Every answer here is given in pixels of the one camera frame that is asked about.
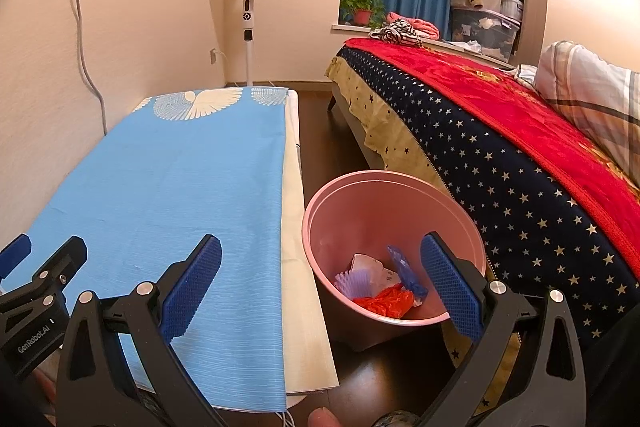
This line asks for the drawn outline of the right hand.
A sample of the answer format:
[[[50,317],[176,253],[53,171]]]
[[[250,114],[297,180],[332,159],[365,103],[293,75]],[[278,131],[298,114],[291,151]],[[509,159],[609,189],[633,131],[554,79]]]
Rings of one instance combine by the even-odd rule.
[[[307,418],[308,427],[342,427],[340,420],[326,407],[311,411]]]

